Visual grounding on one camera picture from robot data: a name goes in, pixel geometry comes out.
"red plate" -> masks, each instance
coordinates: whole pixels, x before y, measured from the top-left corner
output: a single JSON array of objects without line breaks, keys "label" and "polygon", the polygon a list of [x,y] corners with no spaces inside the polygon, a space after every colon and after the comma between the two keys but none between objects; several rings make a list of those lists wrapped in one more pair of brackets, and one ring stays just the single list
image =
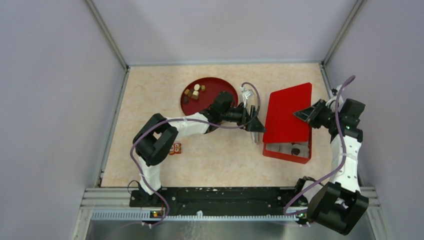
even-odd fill
[{"label": "red plate", "polygon": [[[194,89],[196,84],[204,85],[206,89],[204,91],[199,90],[199,97],[197,100],[189,97],[188,103],[184,104],[183,98],[186,96],[184,95],[184,91],[186,89]],[[206,109],[214,102],[215,98],[218,96],[218,94],[220,94],[220,92],[231,93],[234,97],[235,105],[237,106],[239,97],[234,87],[227,81],[217,77],[204,77],[197,79],[182,90],[181,99],[179,101],[181,104],[182,112],[186,116],[189,116]]]}]

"red box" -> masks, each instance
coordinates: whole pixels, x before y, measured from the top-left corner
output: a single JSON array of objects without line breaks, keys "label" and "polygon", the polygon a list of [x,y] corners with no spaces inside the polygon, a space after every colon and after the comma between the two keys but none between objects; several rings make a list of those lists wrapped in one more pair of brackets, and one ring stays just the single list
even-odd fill
[{"label": "red box", "polygon": [[[293,115],[311,106],[311,94],[309,82],[271,93],[262,139],[264,156],[300,164],[311,159],[312,128]],[[295,155],[293,148],[301,149],[301,154]]]}]

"beige tabletop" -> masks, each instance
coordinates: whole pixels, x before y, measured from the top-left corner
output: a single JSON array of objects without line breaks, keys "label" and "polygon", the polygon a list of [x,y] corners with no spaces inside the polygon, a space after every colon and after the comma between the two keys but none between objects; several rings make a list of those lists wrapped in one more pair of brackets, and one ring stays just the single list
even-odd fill
[{"label": "beige tabletop", "polygon": [[[205,77],[224,79],[237,91],[241,83],[253,83],[261,96],[259,119],[263,124],[274,91],[312,83],[312,103],[328,99],[317,63],[131,67],[102,187],[126,187],[131,180],[140,180],[129,153],[134,136],[153,114],[183,116],[182,91],[192,81]],[[182,138],[182,154],[169,155],[162,163],[162,185],[285,187],[294,186],[303,176],[318,179],[331,170],[330,135],[325,128],[312,130],[312,158],[307,164],[265,157],[261,134],[259,141],[253,145],[250,133],[240,129],[217,129]]]}]

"metal frame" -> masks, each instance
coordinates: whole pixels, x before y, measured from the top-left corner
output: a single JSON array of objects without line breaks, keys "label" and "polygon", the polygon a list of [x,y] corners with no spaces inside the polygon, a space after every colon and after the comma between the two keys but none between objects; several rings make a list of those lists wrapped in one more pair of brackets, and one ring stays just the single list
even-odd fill
[{"label": "metal frame", "polygon": [[[81,205],[79,208],[79,213],[75,223],[74,231],[73,231],[73,236],[72,236],[73,240],[86,239],[86,235],[89,230],[89,224],[91,219],[93,220],[100,220],[100,219],[103,219],[103,220],[149,220],[149,217],[146,215],[147,212],[145,212],[146,211],[145,209],[129,207],[130,195],[128,194],[126,187],[109,187],[109,188],[100,187],[102,177],[103,177],[103,172],[106,167],[106,162],[107,162],[110,147],[112,144],[112,138],[113,138],[115,127],[118,120],[118,115],[119,115],[120,107],[122,104],[124,91],[126,88],[126,84],[127,84],[127,80],[128,80],[128,76],[130,72],[130,67],[128,66],[124,57],[122,56],[110,31],[108,30],[98,9],[96,8],[96,5],[93,3],[93,0],[84,0],[84,2],[86,3],[88,9],[93,15],[95,22],[97,23],[100,31],[102,32],[113,54],[115,55],[115,57],[117,58],[117,60],[119,61],[119,63],[125,69],[126,72],[122,81],[119,97],[116,102],[114,116],[110,126],[110,131],[108,133],[108,138],[107,138],[106,146],[103,153],[103,159],[102,159],[101,167],[99,170],[99,177],[95,185],[96,188],[87,188],[85,190],[85,193],[83,195]],[[322,78],[324,80],[324,84],[327,89],[327,93],[329,97],[332,96],[331,89],[333,88],[333,86],[332,86],[330,77],[327,73],[327,65],[332,59],[334,53],[337,51],[339,45],[341,44],[344,37],[346,36],[346,33],[350,29],[352,22],[354,21],[355,17],[358,15],[359,10],[362,9],[365,2],[366,0],[356,1],[352,11],[347,17],[342,28],[340,29],[340,32],[338,33],[336,39],[331,45],[325,58],[322,60],[322,62],[319,63],[319,68],[320,68]],[[380,201],[377,197],[377,193],[374,187],[361,187],[360,189],[361,189],[362,195],[369,198],[369,207],[367,209],[367,215],[369,217],[370,225],[374,232],[375,239],[376,240],[393,239],[393,234],[391,232],[387,219],[384,216],[382,207],[380,205]],[[180,218],[170,217],[168,221],[187,221],[192,219],[199,220],[199,221],[201,220],[219,221],[223,218],[204,217],[199,214],[196,216],[186,216],[186,217],[180,217]],[[262,218],[259,217],[255,219],[243,218],[243,217],[240,218],[236,216],[236,217],[230,217],[230,218],[227,217],[224,220],[240,221],[243,219],[245,219],[245,221],[252,221],[252,220],[270,221],[270,220],[276,220],[276,219],[292,221],[292,219],[288,219],[288,218],[283,219],[281,218],[281,216],[264,216]]]}]

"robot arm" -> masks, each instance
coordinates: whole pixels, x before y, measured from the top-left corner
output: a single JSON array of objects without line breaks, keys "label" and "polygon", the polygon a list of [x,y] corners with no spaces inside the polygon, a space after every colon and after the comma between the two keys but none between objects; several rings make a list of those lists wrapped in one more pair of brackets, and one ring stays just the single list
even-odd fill
[{"label": "robot arm", "polygon": [[[240,103],[237,107],[232,106],[233,103],[231,93],[221,92],[208,108],[193,115],[178,118],[191,119],[191,121],[182,120],[165,123],[138,142],[135,146],[135,152],[138,155],[146,181],[155,191],[162,186],[160,180],[161,162],[168,156],[175,140],[193,134],[210,133],[217,127],[208,123],[220,125],[223,121],[234,122],[238,126],[243,125],[242,129],[248,132],[264,133],[266,131],[258,119],[255,106],[252,105],[248,113],[244,103]],[[160,113],[154,114],[137,133],[132,143],[134,144],[142,134],[156,124],[169,119],[172,118],[165,118]],[[154,193],[146,186],[144,181],[140,181],[140,185],[149,195]]]},{"label": "robot arm", "polygon": [[[368,198],[361,195],[358,183],[358,152],[363,140],[363,132],[357,126],[359,116],[365,105],[353,99],[347,99],[339,111],[341,131],[346,146],[346,153],[342,149],[342,142],[336,127],[334,104],[324,100],[294,115],[308,123],[313,128],[324,126],[331,135],[331,149],[333,160],[331,169],[337,169],[345,155],[345,163],[329,182],[322,186],[317,184],[304,193],[308,200],[307,218],[343,235],[347,235],[356,225],[368,208]],[[303,187],[313,183],[310,179],[303,179]]]}]

